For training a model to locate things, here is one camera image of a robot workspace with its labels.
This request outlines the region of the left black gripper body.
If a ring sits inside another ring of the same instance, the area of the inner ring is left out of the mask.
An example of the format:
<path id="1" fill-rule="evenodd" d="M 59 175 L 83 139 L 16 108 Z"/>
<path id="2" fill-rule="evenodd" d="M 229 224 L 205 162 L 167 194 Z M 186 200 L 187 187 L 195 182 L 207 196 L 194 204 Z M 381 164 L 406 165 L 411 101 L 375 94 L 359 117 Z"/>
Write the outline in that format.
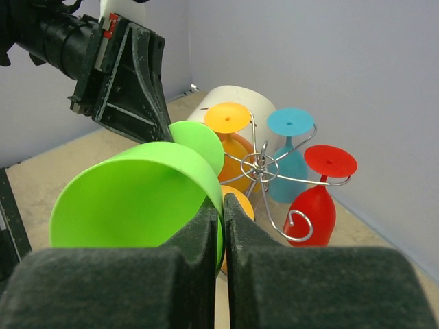
<path id="1" fill-rule="evenodd" d="M 133 40 L 137 24 L 111 13 L 73 19 L 67 37 L 67 75 L 76 81 L 71 109 L 94 120 L 125 120 L 137 97 Z"/>

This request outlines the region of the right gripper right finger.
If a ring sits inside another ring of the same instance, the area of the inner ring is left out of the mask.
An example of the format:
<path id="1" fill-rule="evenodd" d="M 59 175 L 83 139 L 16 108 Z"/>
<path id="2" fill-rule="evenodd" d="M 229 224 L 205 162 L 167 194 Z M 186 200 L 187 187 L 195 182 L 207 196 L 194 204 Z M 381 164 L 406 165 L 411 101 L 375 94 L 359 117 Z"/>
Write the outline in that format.
<path id="1" fill-rule="evenodd" d="M 416 272 L 387 247 L 286 247 L 254 222 L 232 328 L 436 328 Z"/>

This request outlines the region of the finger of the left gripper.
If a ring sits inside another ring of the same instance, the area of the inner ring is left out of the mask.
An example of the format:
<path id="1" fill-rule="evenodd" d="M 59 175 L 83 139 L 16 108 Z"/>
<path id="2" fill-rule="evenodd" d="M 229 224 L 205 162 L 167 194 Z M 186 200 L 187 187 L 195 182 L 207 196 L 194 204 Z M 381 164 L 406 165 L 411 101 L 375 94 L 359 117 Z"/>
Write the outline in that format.
<path id="1" fill-rule="evenodd" d="M 136 23 L 127 23 L 119 44 L 92 119 L 138 143 L 172 142 L 161 82 L 165 39 Z"/>

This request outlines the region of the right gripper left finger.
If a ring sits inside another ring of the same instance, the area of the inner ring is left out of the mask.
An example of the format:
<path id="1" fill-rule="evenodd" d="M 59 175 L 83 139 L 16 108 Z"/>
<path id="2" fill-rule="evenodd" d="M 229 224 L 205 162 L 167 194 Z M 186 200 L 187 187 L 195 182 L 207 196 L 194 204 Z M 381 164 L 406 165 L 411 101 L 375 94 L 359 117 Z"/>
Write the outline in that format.
<path id="1" fill-rule="evenodd" d="M 218 228 L 205 200 L 157 248 L 31 253 L 1 296 L 1 327 L 212 328 Z"/>

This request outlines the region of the red plastic wine glass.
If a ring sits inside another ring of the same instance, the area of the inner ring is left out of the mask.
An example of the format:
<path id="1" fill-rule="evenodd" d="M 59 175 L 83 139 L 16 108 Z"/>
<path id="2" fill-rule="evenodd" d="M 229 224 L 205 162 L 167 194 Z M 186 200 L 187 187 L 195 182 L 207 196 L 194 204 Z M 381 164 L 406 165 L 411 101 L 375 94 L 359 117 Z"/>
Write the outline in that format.
<path id="1" fill-rule="evenodd" d="M 323 185 L 328 178 L 348 178 L 357 170 L 357 161 L 347 151 L 332 145 L 314 145 L 304 153 L 308 167 L 319 173 L 320 185 L 302 192 L 289 207 L 283 233 L 306 241 L 290 241 L 294 247 L 325 247 L 336 222 L 335 204 Z"/>

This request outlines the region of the orange wine glass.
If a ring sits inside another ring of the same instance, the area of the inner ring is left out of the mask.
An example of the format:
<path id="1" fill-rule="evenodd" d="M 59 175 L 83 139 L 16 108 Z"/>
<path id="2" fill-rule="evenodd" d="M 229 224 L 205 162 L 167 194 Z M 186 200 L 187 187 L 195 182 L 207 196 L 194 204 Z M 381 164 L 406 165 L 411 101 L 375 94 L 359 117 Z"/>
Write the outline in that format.
<path id="1" fill-rule="evenodd" d="M 250 179 L 244 176 L 232 182 L 229 180 L 243 173 L 240 162 L 248 152 L 235 135 L 250 123 L 250 118 L 245 106 L 232 102 L 214 105 L 204 115 L 204 123 L 223 138 L 222 146 L 226 155 L 218 179 L 223 185 L 231 186 L 242 193 L 250 186 Z"/>
<path id="2" fill-rule="evenodd" d="M 252 241 L 248 233 L 254 226 L 252 205 L 240 191 L 229 186 L 222 186 L 222 230 L 223 256 L 220 270 L 232 282 L 236 275 L 247 266 Z"/>

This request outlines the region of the green plastic wine glass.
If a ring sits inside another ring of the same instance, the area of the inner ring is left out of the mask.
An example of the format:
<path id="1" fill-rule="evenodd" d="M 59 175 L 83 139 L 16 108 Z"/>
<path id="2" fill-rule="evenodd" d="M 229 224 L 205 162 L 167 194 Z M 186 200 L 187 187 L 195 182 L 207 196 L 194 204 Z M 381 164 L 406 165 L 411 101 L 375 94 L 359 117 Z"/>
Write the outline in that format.
<path id="1" fill-rule="evenodd" d="M 197 121 L 170 125 L 172 140 L 143 143 L 89 167 L 59 194 L 51 247 L 158 247 L 210 201 L 222 211 L 224 149 Z"/>

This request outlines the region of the blue plastic wine glass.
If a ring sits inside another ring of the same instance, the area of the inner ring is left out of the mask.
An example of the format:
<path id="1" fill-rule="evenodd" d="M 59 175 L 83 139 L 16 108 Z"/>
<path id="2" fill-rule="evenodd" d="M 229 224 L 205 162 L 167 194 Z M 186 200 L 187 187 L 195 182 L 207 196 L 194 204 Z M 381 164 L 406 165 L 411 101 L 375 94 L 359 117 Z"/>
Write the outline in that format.
<path id="1" fill-rule="evenodd" d="M 312 130 L 314 119 L 304 110 L 282 108 L 268 117 L 267 124 L 272 132 L 286 138 L 284 146 L 274 154 L 276 164 L 268 167 L 270 173 L 278 174 L 269 182 L 268 193 L 274 201 L 290 204 L 307 188 L 305 183 L 292 179 L 308 178 L 308 167 L 301 152 L 294 150 L 292 139 Z"/>

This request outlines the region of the orange wine glass front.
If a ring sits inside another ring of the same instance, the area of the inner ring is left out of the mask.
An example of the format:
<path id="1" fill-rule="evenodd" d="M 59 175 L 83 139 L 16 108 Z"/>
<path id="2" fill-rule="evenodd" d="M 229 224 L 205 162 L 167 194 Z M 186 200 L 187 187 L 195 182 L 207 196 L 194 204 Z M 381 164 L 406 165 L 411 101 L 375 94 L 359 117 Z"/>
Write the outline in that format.
<path id="1" fill-rule="evenodd" d="M 226 155 L 218 179 L 223 185 L 231 186 L 242 193 L 250 186 L 250 179 L 244 176 L 232 182 L 229 180 L 243 173 L 240 162 L 248 152 L 235 135 L 250 123 L 250 118 L 245 106 L 232 102 L 214 105 L 204 115 L 204 123 L 223 138 L 222 146 Z"/>

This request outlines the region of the chrome wine glass rack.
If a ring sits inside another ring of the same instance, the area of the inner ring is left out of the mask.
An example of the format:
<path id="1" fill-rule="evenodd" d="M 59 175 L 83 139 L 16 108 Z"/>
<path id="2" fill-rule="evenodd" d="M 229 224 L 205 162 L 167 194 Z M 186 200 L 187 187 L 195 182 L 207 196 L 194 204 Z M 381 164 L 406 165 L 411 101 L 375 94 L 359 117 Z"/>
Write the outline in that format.
<path id="1" fill-rule="evenodd" d="M 303 134 L 306 136 L 305 141 L 309 142 L 317 132 L 317 125 L 314 122 L 314 127 L 312 130 L 308 131 L 307 133 Z M 241 159 L 241 170 L 242 170 L 242 176 L 246 176 L 249 178 L 253 184 L 260 184 L 262 191 L 262 200 L 264 204 L 268 203 L 268 199 L 271 198 L 268 193 L 268 186 L 269 182 L 276 178 L 278 176 L 277 173 L 270 173 L 268 170 L 268 167 L 270 165 L 276 164 L 276 159 L 274 159 L 274 156 L 269 156 L 266 152 L 268 148 L 268 145 L 266 143 L 263 144 L 263 146 L 259 150 L 255 150 L 252 153 L 246 155 L 243 159 Z M 298 145 L 294 145 L 294 150 L 299 150 Z M 316 173 L 312 169 L 308 167 L 308 178 L 306 180 L 301 180 L 297 178 L 293 178 L 293 182 L 303 182 L 307 185 L 307 189 L 312 188 L 316 185 L 320 185 L 320 177 L 321 175 L 319 173 Z M 347 184 L 352 176 L 348 178 L 328 178 L 323 185 L 325 185 L 328 189 L 330 186 L 343 186 Z M 295 242 L 302 242 L 306 241 L 309 237 L 303 237 L 303 238 L 294 238 L 287 236 L 283 233 L 283 227 L 280 228 L 276 224 L 272 226 L 281 236 L 283 236 L 288 242 L 295 241 Z"/>

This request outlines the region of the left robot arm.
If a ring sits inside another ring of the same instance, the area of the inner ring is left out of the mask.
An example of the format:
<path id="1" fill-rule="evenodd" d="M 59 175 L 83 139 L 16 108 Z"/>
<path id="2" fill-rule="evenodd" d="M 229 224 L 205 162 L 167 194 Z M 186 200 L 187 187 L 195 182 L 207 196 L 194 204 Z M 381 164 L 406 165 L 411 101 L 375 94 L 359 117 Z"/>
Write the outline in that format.
<path id="1" fill-rule="evenodd" d="M 75 80 L 70 108 L 139 143 L 171 141 L 161 82 L 165 39 L 120 10 L 77 17 L 80 2 L 2 1 L 1 65 L 18 45 Z"/>

